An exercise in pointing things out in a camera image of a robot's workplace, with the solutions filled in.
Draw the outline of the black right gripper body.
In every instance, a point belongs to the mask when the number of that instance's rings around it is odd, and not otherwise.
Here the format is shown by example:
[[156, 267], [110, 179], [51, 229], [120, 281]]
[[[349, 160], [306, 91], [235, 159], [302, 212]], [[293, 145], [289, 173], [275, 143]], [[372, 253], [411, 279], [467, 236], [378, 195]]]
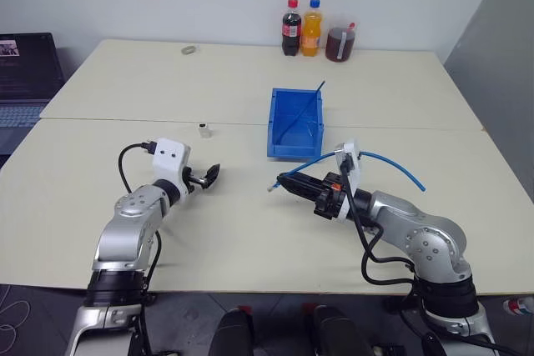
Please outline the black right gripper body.
[[338, 218], [345, 201], [341, 176], [337, 173], [327, 173], [322, 180], [316, 179], [314, 186], [314, 214], [326, 219]]

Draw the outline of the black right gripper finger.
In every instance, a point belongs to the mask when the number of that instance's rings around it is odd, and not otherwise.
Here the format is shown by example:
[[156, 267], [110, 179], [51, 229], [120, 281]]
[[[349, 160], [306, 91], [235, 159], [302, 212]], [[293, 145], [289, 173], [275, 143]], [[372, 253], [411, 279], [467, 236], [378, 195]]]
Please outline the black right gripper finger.
[[325, 180], [299, 172], [281, 173], [278, 183], [286, 190], [323, 190], [329, 187]]
[[280, 187], [295, 196], [314, 203], [322, 193], [322, 186], [320, 183], [281, 183]]

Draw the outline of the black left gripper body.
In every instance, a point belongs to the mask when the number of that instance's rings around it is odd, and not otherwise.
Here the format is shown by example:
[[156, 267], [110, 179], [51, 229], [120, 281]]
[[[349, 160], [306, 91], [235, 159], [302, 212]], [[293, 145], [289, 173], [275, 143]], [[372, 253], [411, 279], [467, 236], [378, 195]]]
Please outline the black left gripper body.
[[195, 177], [192, 173], [192, 168], [190, 167], [185, 167], [183, 169], [182, 179], [184, 181], [184, 184], [186, 185], [186, 188], [188, 189], [188, 193], [192, 193], [196, 187], [201, 187], [202, 189], [205, 189], [205, 178]]

